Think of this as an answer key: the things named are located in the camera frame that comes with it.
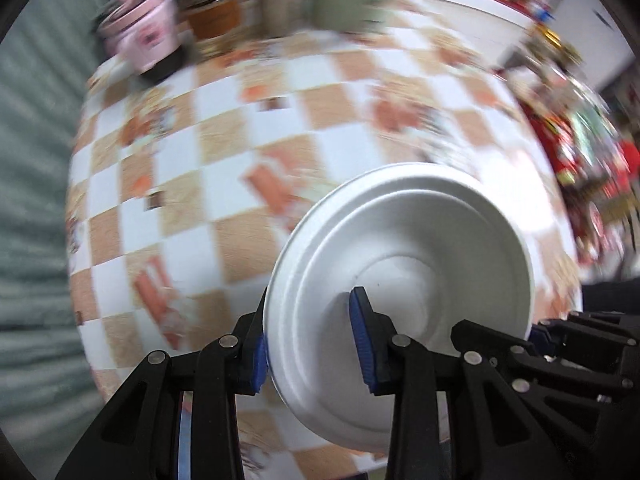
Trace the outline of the large white foam bowl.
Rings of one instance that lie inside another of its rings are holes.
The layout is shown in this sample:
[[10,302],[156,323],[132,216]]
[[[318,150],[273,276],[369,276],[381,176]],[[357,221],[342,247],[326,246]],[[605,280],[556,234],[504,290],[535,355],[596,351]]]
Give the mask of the large white foam bowl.
[[479,180],[405,162],[329,192],[280,253],[264,331],[284,404],[320,438],[359,451],[387,448],[393,402],[362,379],[348,317],[356,287],[399,333],[448,356],[457,322],[524,338],[533,317],[526,244]]

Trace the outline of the blue oval plastic plate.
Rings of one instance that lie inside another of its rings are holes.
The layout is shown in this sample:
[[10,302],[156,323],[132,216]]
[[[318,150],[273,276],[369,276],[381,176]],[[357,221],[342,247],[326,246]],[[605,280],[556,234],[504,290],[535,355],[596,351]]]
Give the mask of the blue oval plastic plate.
[[191,424],[192,424],[192,392],[183,393],[179,441],[178,441],[178,479],[191,479]]

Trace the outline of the checkered patterned tablecloth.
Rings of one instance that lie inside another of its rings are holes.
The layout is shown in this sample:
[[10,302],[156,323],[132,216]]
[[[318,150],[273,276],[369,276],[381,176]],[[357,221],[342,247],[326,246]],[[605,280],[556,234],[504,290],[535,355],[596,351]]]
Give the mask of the checkered patterned tablecloth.
[[150,351],[204,347],[262,296],[288,234],[357,174],[462,167],[523,232],[537,318],[578,304],[551,167],[511,92],[442,26],[352,42],[300,32],[178,70],[153,88],[120,58],[88,80],[70,162],[70,296],[101,393]]

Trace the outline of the teal curtain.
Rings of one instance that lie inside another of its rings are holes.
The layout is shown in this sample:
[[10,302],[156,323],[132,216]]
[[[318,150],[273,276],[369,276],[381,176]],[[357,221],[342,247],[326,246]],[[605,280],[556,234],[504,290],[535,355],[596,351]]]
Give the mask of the teal curtain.
[[29,0],[1,41],[1,427],[15,441],[100,404],[68,291],[65,200],[104,2]]

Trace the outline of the pink tissue box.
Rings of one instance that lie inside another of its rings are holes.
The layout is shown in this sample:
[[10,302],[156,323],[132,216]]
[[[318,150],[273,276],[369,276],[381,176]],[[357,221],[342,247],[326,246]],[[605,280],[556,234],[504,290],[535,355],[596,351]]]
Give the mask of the pink tissue box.
[[183,66],[175,0],[115,0],[98,26],[109,55],[118,55],[139,76],[157,84]]

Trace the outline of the orange flower pot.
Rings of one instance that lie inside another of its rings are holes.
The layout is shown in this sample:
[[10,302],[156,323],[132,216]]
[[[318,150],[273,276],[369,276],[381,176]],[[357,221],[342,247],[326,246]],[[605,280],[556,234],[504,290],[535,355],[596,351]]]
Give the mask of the orange flower pot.
[[240,0],[179,0],[178,5],[196,40],[224,36],[242,23]]

